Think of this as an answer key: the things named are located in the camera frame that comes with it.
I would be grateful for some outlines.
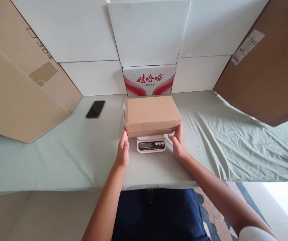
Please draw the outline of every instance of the printed number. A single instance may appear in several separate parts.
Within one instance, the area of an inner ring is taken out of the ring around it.
[[[48,50],[46,48],[43,48],[42,51],[45,53],[45,54],[49,54]]]
[[[40,41],[37,42],[37,44],[38,44],[38,46],[41,47],[41,48],[44,47],[43,44],[42,44],[42,42],[40,42]]]
[[[39,42],[37,42],[37,45],[39,46],[39,47],[44,47],[44,45],[42,44],[42,42],[39,40]],[[49,52],[48,52],[48,50],[44,47],[43,49],[42,49],[42,51],[48,56],[48,59],[52,59],[53,57],[49,54]]]

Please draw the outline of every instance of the tape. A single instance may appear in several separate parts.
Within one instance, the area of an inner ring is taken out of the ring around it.
[[[40,87],[44,85],[45,82],[50,80],[55,73],[58,72],[58,69],[56,69],[52,63],[49,61],[33,71],[31,74],[29,74],[29,77],[36,82]]]

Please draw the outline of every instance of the patterned rug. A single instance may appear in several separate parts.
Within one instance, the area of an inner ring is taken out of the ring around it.
[[[225,182],[236,194],[245,200],[266,222],[258,207],[241,182]],[[202,189],[194,188],[200,203],[204,229],[212,241],[237,241],[237,235],[228,221],[220,214]]]

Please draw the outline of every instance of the white foam board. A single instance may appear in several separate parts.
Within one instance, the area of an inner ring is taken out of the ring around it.
[[[119,60],[106,0],[12,2],[56,62]]]
[[[179,58],[232,55],[268,0],[191,0]]]
[[[176,64],[189,0],[107,5],[123,67]]]
[[[126,94],[119,61],[60,63],[83,96]]]
[[[230,57],[179,58],[172,93],[212,90]]]

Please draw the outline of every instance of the wahaha logo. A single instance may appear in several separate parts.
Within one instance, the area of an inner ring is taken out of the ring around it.
[[[157,76],[157,77],[154,78],[154,77],[152,76],[152,74],[150,74],[150,76],[146,78],[145,75],[143,74],[142,77],[138,77],[138,78],[137,78],[137,81],[136,81],[136,82],[139,82],[139,83],[141,83],[141,84],[146,83],[146,82],[153,82],[153,80],[156,80],[156,81],[160,82],[161,79],[163,79],[162,76],[164,76],[164,74],[159,74],[159,76]]]
[[[145,82],[146,82],[146,79],[147,79],[147,81],[149,81],[148,79],[150,77],[146,78],[145,75],[143,75],[143,77],[140,77],[140,81],[136,81],[136,82],[140,82],[141,83],[141,80],[143,78],[144,78]],[[158,77],[156,77],[156,79],[152,77],[151,81],[153,81],[153,79],[158,81]],[[168,80],[164,81],[160,85],[158,85],[156,83],[156,89],[154,89],[153,95],[161,95],[161,94],[165,94],[165,93],[170,93],[171,88],[173,86],[174,77],[175,77],[175,74],[173,74]],[[125,81],[126,89],[127,89],[127,92],[128,92],[129,96],[145,96],[146,95],[146,91],[144,90],[144,88],[142,86],[131,82],[128,78],[126,78],[126,76],[124,76],[124,81]]]

